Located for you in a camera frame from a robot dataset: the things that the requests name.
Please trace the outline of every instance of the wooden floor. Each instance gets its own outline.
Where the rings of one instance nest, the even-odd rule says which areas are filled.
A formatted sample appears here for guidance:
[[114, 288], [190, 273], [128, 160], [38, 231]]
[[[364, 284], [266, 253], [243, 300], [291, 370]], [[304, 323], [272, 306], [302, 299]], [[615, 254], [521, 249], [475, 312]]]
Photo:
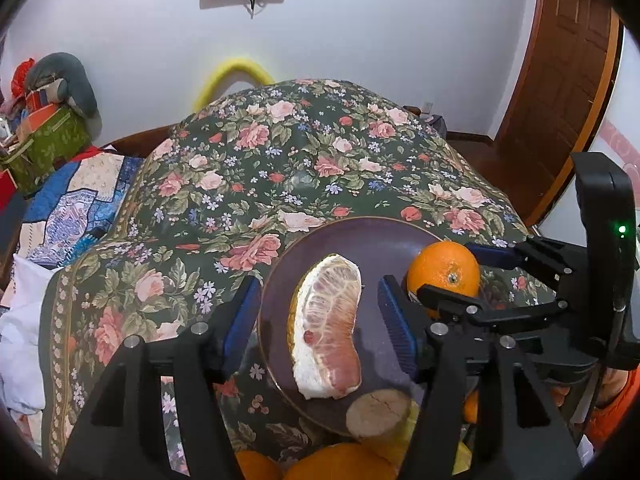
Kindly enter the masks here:
[[544, 195], [533, 160], [506, 156], [495, 144], [474, 140], [447, 140], [482, 177], [507, 194], [522, 219], [533, 211]]

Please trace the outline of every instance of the red plastic bag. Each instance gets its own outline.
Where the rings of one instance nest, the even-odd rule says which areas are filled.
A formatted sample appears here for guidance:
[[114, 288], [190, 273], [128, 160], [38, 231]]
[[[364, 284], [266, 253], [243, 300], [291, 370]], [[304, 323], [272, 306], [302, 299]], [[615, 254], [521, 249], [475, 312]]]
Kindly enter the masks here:
[[35, 64], [35, 60], [30, 57], [28, 61], [23, 61], [15, 69], [14, 78], [11, 79], [11, 93], [14, 97], [20, 97], [24, 94], [24, 79], [27, 77], [29, 69]]

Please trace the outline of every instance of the plate rim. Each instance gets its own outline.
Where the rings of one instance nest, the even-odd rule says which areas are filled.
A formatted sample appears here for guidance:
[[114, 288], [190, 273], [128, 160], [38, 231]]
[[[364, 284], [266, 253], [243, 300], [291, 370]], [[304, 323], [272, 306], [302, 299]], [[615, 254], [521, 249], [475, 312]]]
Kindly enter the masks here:
[[312, 423], [316, 424], [317, 426], [319, 426], [323, 430], [329, 431], [330, 433], [333, 433], [333, 434], [338, 434], [340, 436], [347, 436], [347, 437], [350, 437], [350, 438], [353, 438], [353, 435], [351, 435], [351, 433], [337, 431], [335, 428], [330, 428], [328, 425], [325, 425], [325, 424], [323, 424], [321, 422], [318, 422], [317, 420], [312, 418], [308, 413], [306, 413], [304, 410], [302, 410], [302, 408], [300, 408], [293, 400], [291, 400], [289, 398], [289, 396], [284, 392], [284, 390], [278, 384], [278, 381], [276, 380], [275, 376], [273, 375], [273, 370], [271, 369], [271, 365], [269, 364], [269, 360], [267, 359], [266, 354], [264, 352], [264, 348], [262, 346], [262, 333], [261, 333], [262, 332], [262, 330], [261, 330], [261, 327], [262, 327], [262, 300], [264, 299], [264, 291], [267, 289], [267, 285], [269, 284], [269, 281], [271, 280], [275, 269], [278, 267], [280, 262], [284, 259], [284, 256], [286, 256], [286, 254], [290, 250], [292, 250], [293, 247], [295, 247], [298, 243], [300, 243], [302, 240], [304, 240], [308, 236], [311, 236], [312, 234], [317, 233], [318, 231], [321, 231], [322, 229], [325, 229], [327, 227], [336, 225], [338, 223], [354, 221], [354, 220], [359, 220], [359, 219], [375, 219], [375, 220], [385, 220], [385, 221], [391, 221], [391, 222], [398, 222], [398, 223], [410, 226], [410, 227], [412, 227], [414, 229], [418, 229], [419, 231], [425, 232], [428, 235], [431, 235], [434, 238], [436, 238], [436, 240], [439, 241], [439, 242], [443, 241], [443, 238], [440, 238], [439, 236], [435, 235], [433, 232], [429, 231], [428, 229], [425, 229], [421, 225], [412, 224], [410, 222], [406, 222], [405, 220], [401, 220], [401, 219], [398, 219], [398, 218], [389, 218], [389, 217], [386, 217], [386, 216], [376, 216], [376, 215], [352, 216], [351, 218], [341, 218], [339, 220], [333, 220], [331, 222], [328, 222], [328, 223], [326, 223], [326, 224], [324, 224], [324, 225], [322, 225], [320, 227], [317, 227], [317, 228], [313, 229], [312, 231], [306, 233], [303, 237], [300, 237], [298, 240], [293, 242], [280, 255], [280, 257], [278, 258], [278, 261], [276, 262], [276, 264], [273, 267], [271, 267], [269, 275], [268, 275], [267, 279], [265, 280], [264, 285], [262, 286], [262, 291], [261, 291], [261, 294], [260, 294], [260, 310], [258, 311], [258, 317], [257, 317], [257, 336], [258, 336], [258, 347], [260, 349], [260, 356], [262, 357], [264, 365], [267, 368], [267, 373], [269, 374], [269, 377], [271, 378], [271, 381], [273, 381], [273, 384], [276, 387], [277, 391], [280, 393], [280, 395], [300, 415], [304, 416], [305, 418], [307, 418], [308, 420], [310, 420]]

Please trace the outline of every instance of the pink stripe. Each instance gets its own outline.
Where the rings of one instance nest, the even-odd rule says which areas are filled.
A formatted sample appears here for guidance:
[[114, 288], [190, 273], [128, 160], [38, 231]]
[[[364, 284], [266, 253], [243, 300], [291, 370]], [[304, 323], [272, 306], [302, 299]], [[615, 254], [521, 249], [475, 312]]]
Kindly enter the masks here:
[[631, 142], [608, 120], [604, 119], [599, 135], [622, 159], [622, 169], [628, 174], [634, 186], [636, 205], [640, 204], [640, 153]]

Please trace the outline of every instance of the orange sleeve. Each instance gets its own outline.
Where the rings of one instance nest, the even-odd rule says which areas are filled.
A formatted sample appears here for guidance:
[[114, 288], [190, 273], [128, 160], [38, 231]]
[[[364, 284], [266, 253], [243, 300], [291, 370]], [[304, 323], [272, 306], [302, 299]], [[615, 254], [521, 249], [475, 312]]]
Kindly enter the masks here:
[[609, 435], [617, 428], [639, 390], [640, 372], [636, 368], [629, 372], [625, 387], [611, 404], [602, 409], [593, 409], [586, 433], [596, 450], [603, 446]]

